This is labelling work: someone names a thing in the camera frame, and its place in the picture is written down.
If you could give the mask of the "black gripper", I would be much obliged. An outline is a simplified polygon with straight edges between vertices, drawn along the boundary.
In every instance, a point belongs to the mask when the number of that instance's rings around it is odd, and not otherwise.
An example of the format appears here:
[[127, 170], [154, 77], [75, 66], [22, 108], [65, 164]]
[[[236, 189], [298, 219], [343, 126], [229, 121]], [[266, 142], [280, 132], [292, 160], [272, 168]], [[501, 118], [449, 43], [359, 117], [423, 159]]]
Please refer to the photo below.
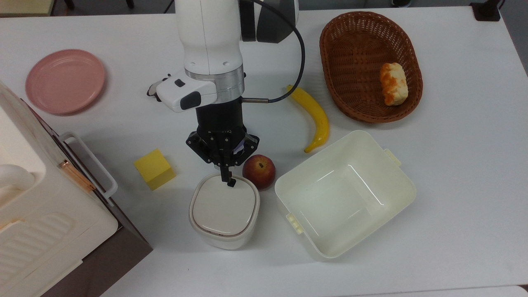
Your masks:
[[[196, 116], [198, 128], [188, 136], [187, 145], [204, 162], [219, 167], [222, 181], [234, 187], [236, 180], [229, 168], [243, 164], [259, 144], [258, 137], [247, 134], [243, 124], [243, 100], [198, 107]], [[226, 150], [220, 143], [225, 135]]]

